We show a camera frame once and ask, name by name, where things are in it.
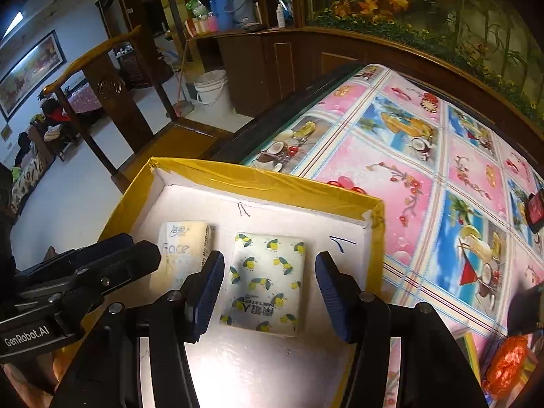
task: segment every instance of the lemon print tissue pack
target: lemon print tissue pack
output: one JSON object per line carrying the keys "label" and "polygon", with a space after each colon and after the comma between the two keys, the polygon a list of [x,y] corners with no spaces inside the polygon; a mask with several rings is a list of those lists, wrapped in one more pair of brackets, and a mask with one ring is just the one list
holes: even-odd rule
{"label": "lemon print tissue pack", "polygon": [[294,336],[303,284],[304,241],[238,232],[227,260],[225,308],[220,323]]}

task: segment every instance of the gray thermos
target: gray thermos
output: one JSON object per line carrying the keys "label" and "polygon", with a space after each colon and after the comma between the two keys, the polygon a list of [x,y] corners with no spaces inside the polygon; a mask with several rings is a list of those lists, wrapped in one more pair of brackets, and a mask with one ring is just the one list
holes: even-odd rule
{"label": "gray thermos", "polygon": [[232,7],[234,9],[228,12],[232,13],[235,28],[241,28],[246,23],[255,23],[253,0],[232,0]]}

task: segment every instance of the metal screw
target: metal screw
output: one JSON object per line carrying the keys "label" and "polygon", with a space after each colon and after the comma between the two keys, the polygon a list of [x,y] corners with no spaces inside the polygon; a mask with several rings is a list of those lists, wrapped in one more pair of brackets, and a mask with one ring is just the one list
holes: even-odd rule
{"label": "metal screw", "polygon": [[431,313],[433,311],[432,305],[427,304],[427,302],[420,302],[417,307],[422,313],[425,314]]}
{"label": "metal screw", "polygon": [[183,293],[179,290],[169,291],[167,294],[167,301],[175,302],[179,301],[183,297]]}
{"label": "metal screw", "polygon": [[50,304],[54,304],[54,303],[57,302],[61,297],[62,297],[62,294],[61,294],[61,293],[52,294],[51,296],[49,296],[49,299],[47,299],[47,302],[49,302]]}
{"label": "metal screw", "polygon": [[359,293],[359,299],[363,302],[372,302],[374,300],[374,295],[368,291],[361,291],[361,293]]}
{"label": "metal screw", "polygon": [[122,309],[123,309],[123,304],[121,304],[120,302],[114,302],[108,307],[108,313],[110,313],[110,315],[114,315],[114,314],[116,315]]}

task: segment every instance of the framed painting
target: framed painting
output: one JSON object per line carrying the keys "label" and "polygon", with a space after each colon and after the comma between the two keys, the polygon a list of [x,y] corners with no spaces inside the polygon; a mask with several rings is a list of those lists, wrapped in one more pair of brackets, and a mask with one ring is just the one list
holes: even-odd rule
{"label": "framed painting", "polygon": [[0,109],[6,121],[29,95],[66,62],[55,31],[45,35],[0,80]]}

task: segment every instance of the wooden chair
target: wooden chair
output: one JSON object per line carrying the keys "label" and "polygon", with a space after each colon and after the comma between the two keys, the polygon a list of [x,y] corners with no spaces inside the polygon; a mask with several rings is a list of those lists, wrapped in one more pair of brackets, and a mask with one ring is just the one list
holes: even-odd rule
{"label": "wooden chair", "polygon": [[[217,140],[226,139],[230,133],[214,127],[199,124],[187,119],[178,118],[162,85],[151,72],[148,58],[141,52],[139,35],[141,26],[137,26],[128,34],[111,38],[83,56],[73,61],[53,83],[45,86],[41,94],[55,94],[59,103],[66,111],[70,120],[80,132],[100,162],[110,172],[111,178],[120,191],[124,192],[139,169],[151,156],[170,156],[179,158],[205,158],[208,151]],[[130,42],[138,57],[138,62],[147,74],[151,84],[157,91],[171,123],[165,126],[155,136],[148,123],[143,118],[138,106],[127,91],[117,70],[113,66],[108,52],[119,43]],[[115,123],[129,146],[134,151],[119,169],[117,169],[104,154],[92,136],[86,130],[74,112],[62,90],[62,85],[69,77],[82,71],[105,112]]]}

